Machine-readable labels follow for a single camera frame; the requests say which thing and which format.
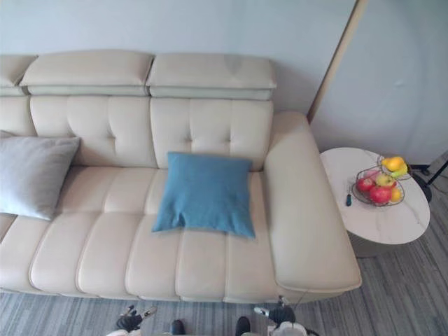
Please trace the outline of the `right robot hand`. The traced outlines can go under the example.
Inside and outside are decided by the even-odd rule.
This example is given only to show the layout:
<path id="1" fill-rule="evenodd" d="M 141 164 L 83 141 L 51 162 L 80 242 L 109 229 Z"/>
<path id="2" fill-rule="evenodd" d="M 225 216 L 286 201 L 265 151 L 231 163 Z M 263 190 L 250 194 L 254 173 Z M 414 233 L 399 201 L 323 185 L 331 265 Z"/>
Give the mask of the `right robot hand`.
<path id="1" fill-rule="evenodd" d="M 277 325 L 281 325 L 283 322 L 296 322 L 295 312 L 289 305 L 287 299 L 282 295 L 279 296 L 276 308 L 254 307 L 253 310 L 255 313 L 267 317 Z"/>

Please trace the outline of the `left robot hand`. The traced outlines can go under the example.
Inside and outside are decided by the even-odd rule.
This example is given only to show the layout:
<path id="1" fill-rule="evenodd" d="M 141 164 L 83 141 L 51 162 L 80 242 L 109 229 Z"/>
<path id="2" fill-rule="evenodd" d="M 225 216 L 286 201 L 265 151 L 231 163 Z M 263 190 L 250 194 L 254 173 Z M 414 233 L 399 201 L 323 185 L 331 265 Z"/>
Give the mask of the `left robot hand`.
<path id="1" fill-rule="evenodd" d="M 134 305 L 131 305 L 124 314 L 120 315 L 116 326 L 118 329 L 126 330 L 127 332 L 139 330 L 142 321 L 154 315 L 156 311 L 157 307 L 151 307 L 143 313 L 138 314 Z"/>

